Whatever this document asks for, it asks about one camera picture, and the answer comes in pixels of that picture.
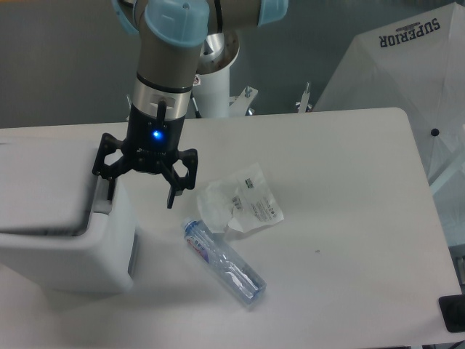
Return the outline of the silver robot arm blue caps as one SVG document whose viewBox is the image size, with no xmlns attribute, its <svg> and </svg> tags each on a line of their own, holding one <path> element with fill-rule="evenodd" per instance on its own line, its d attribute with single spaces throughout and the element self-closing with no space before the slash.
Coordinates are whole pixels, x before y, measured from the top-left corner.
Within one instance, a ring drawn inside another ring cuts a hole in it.
<svg viewBox="0 0 465 349">
<path fill-rule="evenodd" d="M 198 152 L 178 149 L 203 43 L 284 18 L 287 1 L 116 1 L 141 47 L 126 137 L 102 135 L 92 172 L 110 185 L 134 170 L 163 175 L 167 207 L 195 187 Z"/>
</svg>

